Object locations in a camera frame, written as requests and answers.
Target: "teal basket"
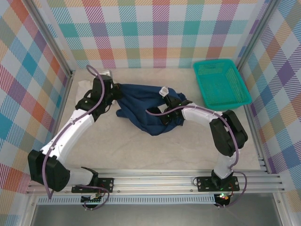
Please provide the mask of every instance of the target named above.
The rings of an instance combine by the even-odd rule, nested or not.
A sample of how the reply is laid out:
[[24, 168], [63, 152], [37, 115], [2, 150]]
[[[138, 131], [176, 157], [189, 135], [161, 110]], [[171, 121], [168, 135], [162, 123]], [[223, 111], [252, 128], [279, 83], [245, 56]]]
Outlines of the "teal basket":
[[232, 60], [196, 62], [193, 68], [207, 108], [221, 111], [251, 103], [251, 96]]

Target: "plaid wallpaper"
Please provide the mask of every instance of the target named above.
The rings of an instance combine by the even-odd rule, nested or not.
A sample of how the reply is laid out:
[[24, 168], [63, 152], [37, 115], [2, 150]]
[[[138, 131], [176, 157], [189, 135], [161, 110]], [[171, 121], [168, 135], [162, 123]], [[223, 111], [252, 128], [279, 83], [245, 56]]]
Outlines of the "plaid wallpaper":
[[21, 0], [0, 0], [0, 225], [14, 226], [27, 154], [52, 136], [67, 76]]
[[47, 0], [51, 15], [35, 2], [80, 68], [190, 68], [205, 59], [235, 60], [264, 0]]
[[269, 164], [301, 222], [301, 0], [282, 0], [242, 75]]
[[263, 5], [262, 5], [262, 7], [261, 7], [261, 9], [260, 9], [260, 11], [259, 11], [257, 17], [256, 17], [256, 20], [255, 20], [255, 22], [254, 22], [254, 24], [253, 24], [253, 26], [252, 26], [252, 28], [251, 28], [251, 30], [250, 30], [250, 32], [249, 32], [249, 34], [248, 34], [246, 40], [245, 40], [245, 42], [244, 42], [244, 45], [243, 45], [243, 47], [241, 48], [241, 50], [240, 50], [240, 52], [239, 52], [239, 55], [238, 55], [238, 57], [237, 57], [237, 59], [236, 59], [236, 64], [239, 63], [241, 57], [242, 57], [243, 54], [245, 53], [246, 47], [249, 45], [249, 43], [250, 43], [250, 41], [251, 41], [251, 39], [252, 39], [252, 37], [253, 37], [253, 35], [254, 35], [254, 33], [255, 33], [257, 27], [258, 27], [258, 25], [259, 25], [259, 22], [261, 21], [261, 19], [262, 19], [264, 13], [265, 13], [266, 9], [268, 8], [269, 3], [270, 3], [271, 1], [272, 1], [272, 0], [265, 0], [265, 1], [264, 1]]

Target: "purple cable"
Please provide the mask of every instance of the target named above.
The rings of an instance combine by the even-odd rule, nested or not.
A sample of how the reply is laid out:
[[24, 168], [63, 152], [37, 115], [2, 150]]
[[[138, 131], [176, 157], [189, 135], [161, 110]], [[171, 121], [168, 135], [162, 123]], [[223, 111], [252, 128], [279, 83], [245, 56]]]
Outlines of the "purple cable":
[[[212, 113], [215, 116], [217, 116], [219, 119], [222, 120], [222, 122], [225, 124], [225, 126], [227, 127], [227, 129], [228, 129], [228, 131], [229, 131], [229, 133], [231, 135], [231, 138], [233, 140], [234, 147], [235, 147], [236, 159], [235, 159], [235, 162], [232, 165], [230, 165], [230, 167], [229, 167], [229, 169], [232, 170], [232, 167], [237, 164], [238, 159], [239, 159], [238, 145], [237, 145], [237, 142], [236, 142], [236, 139], [235, 139], [235, 136], [233, 134], [233, 131], [232, 131], [231, 127], [229, 126], [229, 124], [227, 123], [227, 121], [223, 117], [221, 117], [218, 113], [216, 113], [215, 111], [212, 111], [210, 109], [207, 109], [207, 108], [204, 108], [204, 107], [200, 107], [200, 106], [179, 106], [179, 107], [176, 107], [176, 108], [174, 108], [172, 110], [169, 110], [169, 111], [164, 112], [164, 113], [159, 113], [159, 114], [151, 113], [148, 110], [145, 110], [145, 111], [146, 111], [146, 113], [148, 113], [150, 115], [153, 115], [153, 116], [162, 116], [162, 115], [165, 115], [165, 114], [169, 114], [169, 113], [171, 113], [171, 112], [173, 112], [175, 110], [183, 109], [183, 108], [199, 109], [199, 110], [202, 110], [202, 111], [205, 111], [205, 112], [208, 112], [208, 113]], [[234, 202], [232, 202], [231, 204], [229, 204], [227, 207], [234, 205], [235, 203], [237, 203], [240, 200], [241, 196], [245, 193], [246, 186], [247, 186], [246, 175], [243, 172], [240, 172], [240, 171], [233, 171], [233, 172], [242, 174], [245, 177], [246, 183], [245, 183], [245, 187], [244, 187], [242, 193], [239, 195], [239, 197]]]
[[83, 117], [85, 117], [87, 114], [90, 114], [93, 110], [95, 110], [95, 108], [97, 108], [100, 103], [102, 102], [103, 100], [103, 96], [104, 96], [104, 83], [103, 83], [103, 79], [102, 77], [100, 76], [100, 74], [98, 73], [98, 71], [90, 66], [90, 65], [87, 65], [87, 70], [93, 75], [93, 76], [97, 76], [100, 80], [100, 83], [102, 85], [102, 94], [101, 94], [101, 97], [99, 99], [99, 101], [97, 102], [97, 104], [92, 107], [89, 111], [87, 111], [86, 113], [82, 114], [80, 117], [76, 118], [75, 120], [73, 120], [73, 123], [69, 123], [56, 137], [56, 139], [53, 141], [51, 147], [48, 149], [48, 152], [46, 153], [46, 156], [44, 158], [44, 161], [43, 161], [43, 165], [42, 165], [42, 178], [43, 178], [43, 183], [44, 183], [44, 186], [45, 186], [45, 189], [46, 189], [46, 193], [47, 193], [47, 196], [48, 196], [48, 199], [51, 199], [52, 197], [52, 194], [53, 194], [53, 190], [52, 192], [50, 192], [50, 189], [48, 187], [48, 183], [47, 183], [47, 180], [46, 180], [46, 163], [47, 163], [47, 159], [50, 155], [50, 153], [52, 152], [52, 150], [54, 149], [54, 146], [56, 145], [57, 141], [61, 138], [61, 136], [64, 134], [64, 132], [71, 126], [73, 125], [74, 123], [76, 123], [78, 120], [82, 119]]
[[99, 209], [99, 208], [101, 208], [101, 207], [109, 200], [110, 192], [109, 192], [107, 189], [103, 188], [103, 187], [86, 186], [86, 185], [77, 185], [77, 186], [78, 186], [78, 187], [84, 187], [84, 188], [99, 189], [99, 190], [105, 191], [105, 192], [108, 194], [108, 197], [105, 199], [105, 201], [104, 201], [102, 204], [97, 205], [95, 208], [90, 208], [90, 209], [89, 209], [89, 208], [86, 206], [87, 201], [85, 201], [85, 202], [84, 202], [84, 207], [86, 208], [86, 210], [96, 210], [96, 209]]

